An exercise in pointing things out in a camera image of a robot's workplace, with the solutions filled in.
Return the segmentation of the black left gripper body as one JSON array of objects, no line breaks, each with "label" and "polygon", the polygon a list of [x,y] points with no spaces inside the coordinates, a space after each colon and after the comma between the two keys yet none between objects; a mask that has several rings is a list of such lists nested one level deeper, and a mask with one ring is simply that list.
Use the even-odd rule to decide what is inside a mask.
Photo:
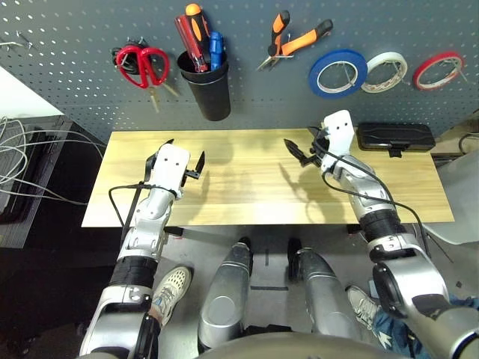
[{"label": "black left gripper body", "polygon": [[158,156],[158,152],[153,153],[149,156],[145,162],[145,169],[144,169],[144,182],[147,183],[150,181],[151,173],[153,171],[154,165],[156,163],[156,159]]}]

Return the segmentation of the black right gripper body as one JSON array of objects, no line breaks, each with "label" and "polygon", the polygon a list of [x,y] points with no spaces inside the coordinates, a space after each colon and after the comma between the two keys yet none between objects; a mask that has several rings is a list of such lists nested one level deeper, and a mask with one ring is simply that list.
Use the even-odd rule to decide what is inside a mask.
[{"label": "black right gripper body", "polygon": [[314,163],[317,167],[321,166],[322,160],[328,151],[329,139],[327,139],[325,136],[317,137],[312,141],[310,152],[316,157]]}]

